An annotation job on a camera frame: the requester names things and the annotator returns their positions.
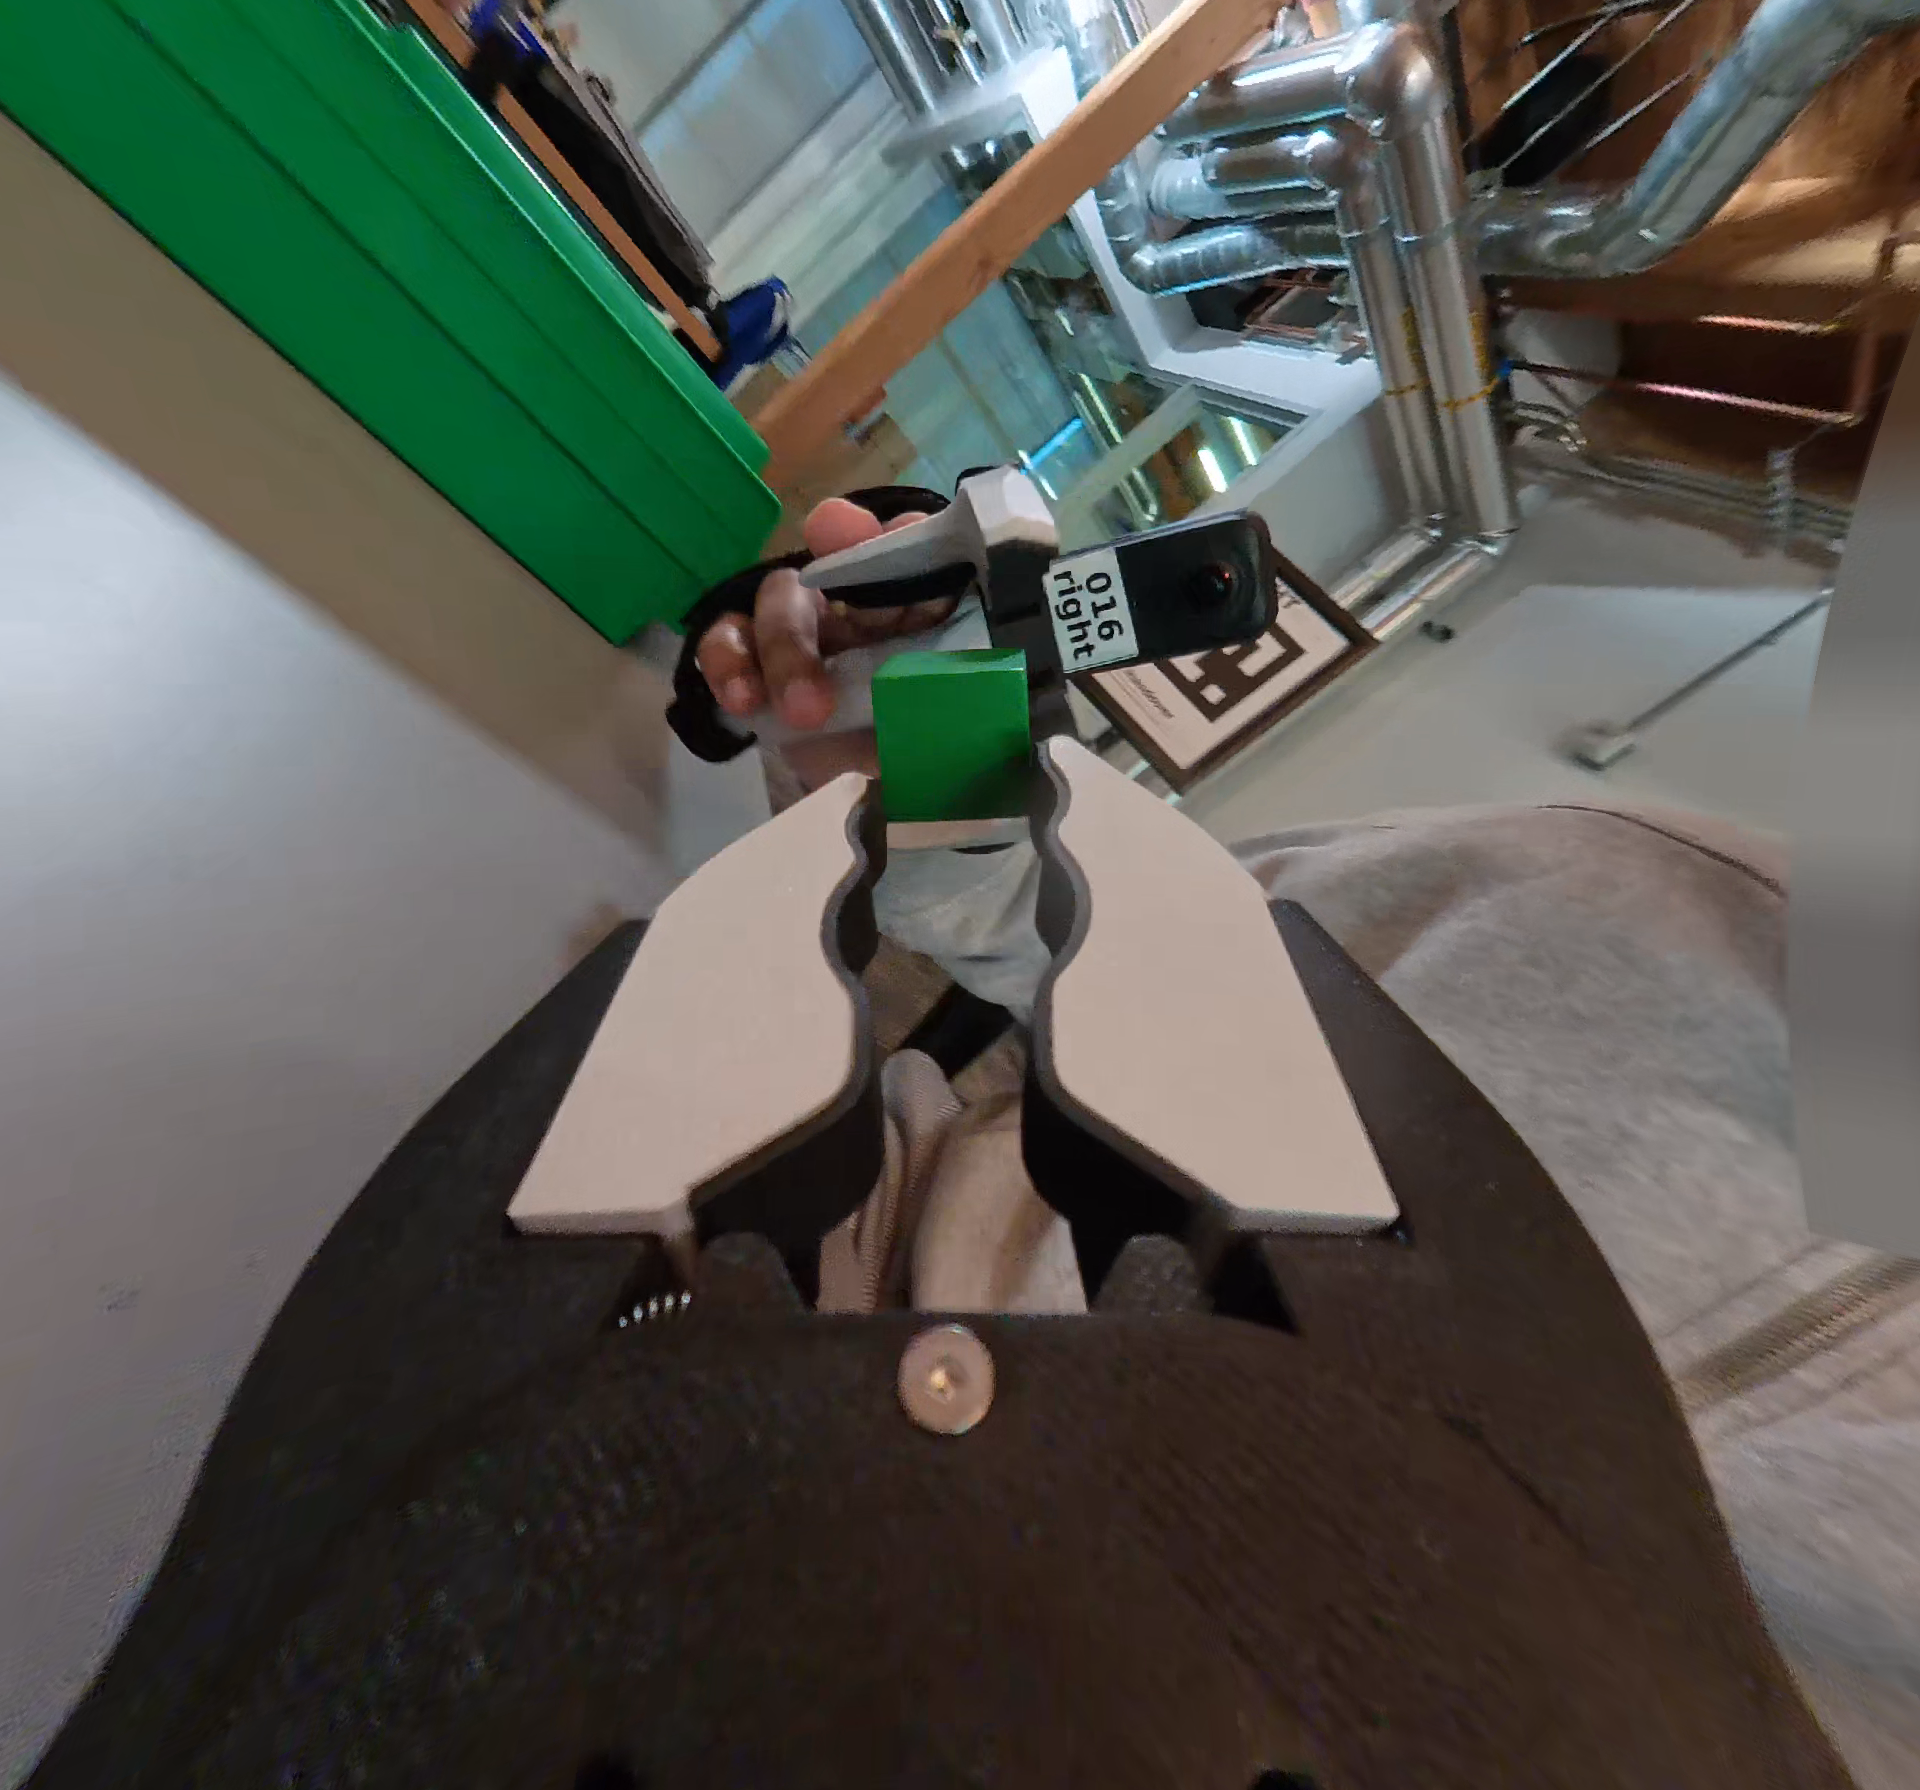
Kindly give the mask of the person's right forearm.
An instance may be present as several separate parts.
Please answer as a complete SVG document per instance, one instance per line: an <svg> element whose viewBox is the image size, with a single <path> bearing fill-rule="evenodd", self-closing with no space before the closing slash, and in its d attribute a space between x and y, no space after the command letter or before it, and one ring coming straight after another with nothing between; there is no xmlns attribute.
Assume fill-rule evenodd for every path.
<svg viewBox="0 0 1920 1790"><path fill-rule="evenodd" d="M842 772L876 780L871 731L762 747L760 759L773 813ZM979 847L896 850L874 886L876 927L1029 1026L1049 961L1037 929L1037 891L1039 860L1029 833Z"/></svg>

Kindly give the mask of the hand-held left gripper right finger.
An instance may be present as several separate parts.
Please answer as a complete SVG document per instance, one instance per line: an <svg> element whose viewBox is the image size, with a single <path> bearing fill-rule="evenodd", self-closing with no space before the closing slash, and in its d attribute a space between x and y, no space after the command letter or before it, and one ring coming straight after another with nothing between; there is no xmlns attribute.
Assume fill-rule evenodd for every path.
<svg viewBox="0 0 1920 1790"><path fill-rule="evenodd" d="M1401 1219L1358 1098L1244 863L1069 736L1037 748L1028 1174L1096 1296L1129 1244L1205 1282L1269 1233Z"/></svg>

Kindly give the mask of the framed marker sign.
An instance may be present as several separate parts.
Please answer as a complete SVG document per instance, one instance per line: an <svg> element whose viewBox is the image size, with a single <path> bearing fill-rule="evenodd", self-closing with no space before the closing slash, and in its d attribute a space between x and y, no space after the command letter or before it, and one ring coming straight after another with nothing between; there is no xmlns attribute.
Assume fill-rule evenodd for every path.
<svg viewBox="0 0 1920 1790"><path fill-rule="evenodd" d="M1285 562L1275 619L1253 640L1077 675L1073 687L1169 793L1188 793L1375 648Z"/></svg>

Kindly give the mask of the green storage bin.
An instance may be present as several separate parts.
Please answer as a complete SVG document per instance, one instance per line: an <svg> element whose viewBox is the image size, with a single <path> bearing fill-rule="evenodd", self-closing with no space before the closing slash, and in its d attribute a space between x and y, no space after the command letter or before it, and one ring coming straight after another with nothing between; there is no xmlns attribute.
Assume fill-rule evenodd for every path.
<svg viewBox="0 0 1920 1790"><path fill-rule="evenodd" d="M372 0L4 0L4 109L613 642L780 520L764 445Z"/></svg>

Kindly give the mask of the wooden table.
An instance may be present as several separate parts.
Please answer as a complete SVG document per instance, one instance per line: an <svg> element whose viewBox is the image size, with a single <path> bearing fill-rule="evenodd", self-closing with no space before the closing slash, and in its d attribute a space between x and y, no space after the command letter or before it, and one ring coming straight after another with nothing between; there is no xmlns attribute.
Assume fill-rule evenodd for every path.
<svg viewBox="0 0 1920 1790"><path fill-rule="evenodd" d="M730 332L705 246L630 138L608 87L572 59L546 0L387 2L442 46L469 94L520 142L714 379Z"/></svg>

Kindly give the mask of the black bag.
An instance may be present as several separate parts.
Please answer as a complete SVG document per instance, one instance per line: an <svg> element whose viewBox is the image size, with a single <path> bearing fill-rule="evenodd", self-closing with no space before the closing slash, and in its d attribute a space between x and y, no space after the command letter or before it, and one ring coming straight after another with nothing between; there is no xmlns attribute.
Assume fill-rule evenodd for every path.
<svg viewBox="0 0 1920 1790"><path fill-rule="evenodd" d="M620 121L602 75L498 36L502 75L563 162L700 313L714 303L707 244Z"/></svg>

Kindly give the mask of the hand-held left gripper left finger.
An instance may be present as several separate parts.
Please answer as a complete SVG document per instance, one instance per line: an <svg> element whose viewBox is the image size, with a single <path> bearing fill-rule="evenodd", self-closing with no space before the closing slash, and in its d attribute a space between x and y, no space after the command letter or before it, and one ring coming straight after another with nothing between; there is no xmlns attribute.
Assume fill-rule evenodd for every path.
<svg viewBox="0 0 1920 1790"><path fill-rule="evenodd" d="M655 1236L689 1270L754 1234L794 1287L883 1168L864 972L885 824L834 776L660 904L508 1212L529 1236Z"/></svg>

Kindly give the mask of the person's grey hoodie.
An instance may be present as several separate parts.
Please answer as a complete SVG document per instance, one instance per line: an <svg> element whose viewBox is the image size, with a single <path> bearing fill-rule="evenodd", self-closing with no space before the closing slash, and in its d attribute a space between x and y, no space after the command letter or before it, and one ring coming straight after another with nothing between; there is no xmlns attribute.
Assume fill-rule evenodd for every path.
<svg viewBox="0 0 1920 1790"><path fill-rule="evenodd" d="M1783 850L1703 819L1373 813L1235 847L1528 1142L1624 1284L1749 1586L1859 1786L1917 1786L1915 1267L1818 1236L1788 1098ZM1016 1147L1023 1035L883 1070L883 1168L829 1311L1070 1311L1069 1229Z"/></svg>

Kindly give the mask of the person's right hand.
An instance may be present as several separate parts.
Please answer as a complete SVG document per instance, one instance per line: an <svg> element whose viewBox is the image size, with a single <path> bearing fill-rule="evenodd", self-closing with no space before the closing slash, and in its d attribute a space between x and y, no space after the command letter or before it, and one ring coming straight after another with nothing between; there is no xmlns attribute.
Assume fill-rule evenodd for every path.
<svg viewBox="0 0 1920 1790"><path fill-rule="evenodd" d="M896 632L899 620L899 607L829 598L785 565L760 582L744 613L722 613L702 631L693 662L728 719L817 731L839 706L834 660Z"/></svg>

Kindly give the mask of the green cube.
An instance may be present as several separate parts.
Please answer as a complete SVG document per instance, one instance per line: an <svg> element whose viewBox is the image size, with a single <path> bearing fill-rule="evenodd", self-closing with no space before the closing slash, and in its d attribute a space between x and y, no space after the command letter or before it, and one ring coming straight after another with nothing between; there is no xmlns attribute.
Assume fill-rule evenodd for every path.
<svg viewBox="0 0 1920 1790"><path fill-rule="evenodd" d="M874 671L871 699L892 829L1025 816L1033 723L1022 649L902 652Z"/></svg>

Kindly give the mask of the blue cloth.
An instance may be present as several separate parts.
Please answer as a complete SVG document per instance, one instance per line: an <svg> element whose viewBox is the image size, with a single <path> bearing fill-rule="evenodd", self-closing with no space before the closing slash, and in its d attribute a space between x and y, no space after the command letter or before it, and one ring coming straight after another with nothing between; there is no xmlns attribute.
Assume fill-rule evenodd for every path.
<svg viewBox="0 0 1920 1790"><path fill-rule="evenodd" d="M722 355L712 379L721 389L730 389L785 346L793 333L791 308L793 292L777 276L742 286L717 303L714 328L722 338Z"/></svg>

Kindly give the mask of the cluster of silver pipes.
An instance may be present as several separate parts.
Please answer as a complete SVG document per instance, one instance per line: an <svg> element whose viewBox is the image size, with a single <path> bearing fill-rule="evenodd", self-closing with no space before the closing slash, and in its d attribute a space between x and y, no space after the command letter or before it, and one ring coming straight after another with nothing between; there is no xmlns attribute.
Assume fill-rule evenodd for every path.
<svg viewBox="0 0 1920 1790"><path fill-rule="evenodd" d="M1264 64L1224 68L1160 126L1167 136L1342 112L1373 151L1431 397L1414 448L1438 457L1439 525L1493 555L1519 524L1478 261L1493 273L1640 273L1694 240L1812 96L1873 40L1917 22L1917 0L1763 0L1638 177L1587 201L1470 204L1434 0L1339 0L1342 33Z"/></svg>

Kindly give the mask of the wooden post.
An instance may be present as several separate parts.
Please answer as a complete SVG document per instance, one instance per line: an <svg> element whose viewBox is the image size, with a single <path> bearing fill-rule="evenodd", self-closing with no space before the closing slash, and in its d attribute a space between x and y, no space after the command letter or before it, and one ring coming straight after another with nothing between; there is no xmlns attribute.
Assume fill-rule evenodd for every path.
<svg viewBox="0 0 1920 1790"><path fill-rule="evenodd" d="M755 417L780 489L883 399L888 382L1290 0L1185 0L1066 120L896 276Z"/></svg>

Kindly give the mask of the metal rod with foot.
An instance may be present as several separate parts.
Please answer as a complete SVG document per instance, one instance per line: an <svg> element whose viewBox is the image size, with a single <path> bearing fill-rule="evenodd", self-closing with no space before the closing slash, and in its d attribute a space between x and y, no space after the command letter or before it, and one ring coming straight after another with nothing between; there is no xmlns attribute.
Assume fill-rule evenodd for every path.
<svg viewBox="0 0 1920 1790"><path fill-rule="evenodd" d="M1738 648L1694 671L1683 683L1668 688L1662 696L1638 709L1634 716L1619 721L1587 721L1574 728L1563 739L1562 755L1576 769L1608 771L1619 767L1624 759L1630 756L1642 744L1646 734L1652 731L1660 721L1667 721L1696 696L1701 696L1717 684L1725 683L1737 669L1754 662L1760 654L1784 640L1797 628L1803 628L1818 615L1826 615L1832 600L1833 586L1830 583L1812 598L1792 607L1787 616L1746 637Z"/></svg>

